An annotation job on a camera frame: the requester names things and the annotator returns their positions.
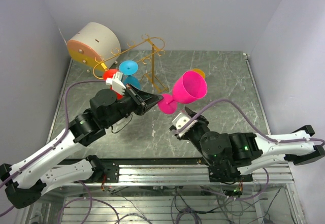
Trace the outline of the red plastic wine glass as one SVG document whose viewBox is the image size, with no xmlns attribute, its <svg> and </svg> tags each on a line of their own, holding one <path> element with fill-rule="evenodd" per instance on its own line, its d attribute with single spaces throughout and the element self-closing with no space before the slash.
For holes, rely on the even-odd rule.
<svg viewBox="0 0 325 224">
<path fill-rule="evenodd" d="M 113 75 L 118 72 L 117 69 L 108 69 L 106 70 L 104 73 L 103 73 L 103 79 L 106 80 L 107 78 L 113 78 Z M 121 98 L 123 98 L 122 95 L 118 94 L 116 92 L 116 95 L 117 95 L 117 99 L 120 100 Z"/>
</svg>

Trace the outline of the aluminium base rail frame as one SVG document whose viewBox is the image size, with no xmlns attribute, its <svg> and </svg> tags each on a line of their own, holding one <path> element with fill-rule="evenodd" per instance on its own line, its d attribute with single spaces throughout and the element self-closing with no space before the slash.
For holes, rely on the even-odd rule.
<svg viewBox="0 0 325 224">
<path fill-rule="evenodd" d="M 210 182 L 202 165 L 121 165 L 118 176 L 62 186 L 28 207 L 22 223 L 306 223 L 285 164 L 233 185 Z"/>
</svg>

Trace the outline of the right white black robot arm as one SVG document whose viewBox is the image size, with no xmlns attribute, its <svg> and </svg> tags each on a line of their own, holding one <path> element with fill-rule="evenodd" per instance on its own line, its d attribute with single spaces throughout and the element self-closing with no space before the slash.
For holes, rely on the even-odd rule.
<svg viewBox="0 0 325 224">
<path fill-rule="evenodd" d="M 310 141 L 314 131 L 306 125 L 287 135 L 271 135 L 271 141 L 255 133 L 218 133 L 208 120 L 189 108 L 173 119 L 179 140 L 190 141 L 208 165 L 210 182 L 252 181 L 252 172 L 278 163 L 313 163 L 324 157 L 324 147 Z"/>
</svg>

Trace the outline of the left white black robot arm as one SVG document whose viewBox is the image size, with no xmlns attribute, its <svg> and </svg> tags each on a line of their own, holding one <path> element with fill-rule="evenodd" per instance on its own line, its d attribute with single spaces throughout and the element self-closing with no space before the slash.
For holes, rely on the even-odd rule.
<svg viewBox="0 0 325 224">
<path fill-rule="evenodd" d="M 105 130 L 131 114 L 144 115 L 163 99 L 162 95 L 147 93 L 127 85 L 120 100 L 116 93 L 101 89 L 90 99 L 90 108 L 68 121 L 66 127 L 50 143 L 15 163 L 1 165 L 1 186 L 11 204 L 21 209 L 37 201 L 59 182 L 54 166 L 71 154 L 84 149 L 103 137 Z"/>
</svg>

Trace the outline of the magenta plastic wine glass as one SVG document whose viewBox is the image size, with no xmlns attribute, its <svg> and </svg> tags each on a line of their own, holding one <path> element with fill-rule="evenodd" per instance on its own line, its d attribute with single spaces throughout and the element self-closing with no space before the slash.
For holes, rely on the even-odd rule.
<svg viewBox="0 0 325 224">
<path fill-rule="evenodd" d="M 203 76 L 195 71 L 186 71 L 174 84 L 172 93 L 162 94 L 158 107 L 164 114 L 173 114 L 178 104 L 190 104 L 206 96 L 208 85 Z"/>
</svg>

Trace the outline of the beige cylindrical toy box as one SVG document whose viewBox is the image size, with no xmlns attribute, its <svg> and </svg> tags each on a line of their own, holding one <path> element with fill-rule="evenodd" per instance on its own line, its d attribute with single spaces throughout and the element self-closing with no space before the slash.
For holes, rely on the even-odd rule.
<svg viewBox="0 0 325 224">
<path fill-rule="evenodd" d="M 71 58 L 104 72 L 116 61 L 113 55 L 121 51 L 117 36 L 106 26 L 90 22 L 67 41 Z"/>
</svg>

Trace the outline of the yellow plastic wine glass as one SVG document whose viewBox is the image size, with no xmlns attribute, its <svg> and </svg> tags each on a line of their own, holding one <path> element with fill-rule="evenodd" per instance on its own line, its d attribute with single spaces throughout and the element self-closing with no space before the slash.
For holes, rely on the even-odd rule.
<svg viewBox="0 0 325 224">
<path fill-rule="evenodd" d="M 201 69 L 192 69 L 192 71 L 198 73 L 204 79 L 206 78 L 206 74 L 205 74 L 205 72 L 203 70 L 201 70 Z"/>
</svg>

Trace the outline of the blue plastic wine glass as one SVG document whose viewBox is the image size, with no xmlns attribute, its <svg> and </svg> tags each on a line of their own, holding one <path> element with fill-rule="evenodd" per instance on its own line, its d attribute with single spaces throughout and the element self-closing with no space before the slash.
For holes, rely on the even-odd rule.
<svg viewBox="0 0 325 224">
<path fill-rule="evenodd" d="M 137 89 L 141 89 L 141 84 L 134 74 L 138 71 L 138 64 L 133 60 L 126 60 L 119 65 L 119 71 L 123 73 L 123 84 L 130 84 Z"/>
</svg>

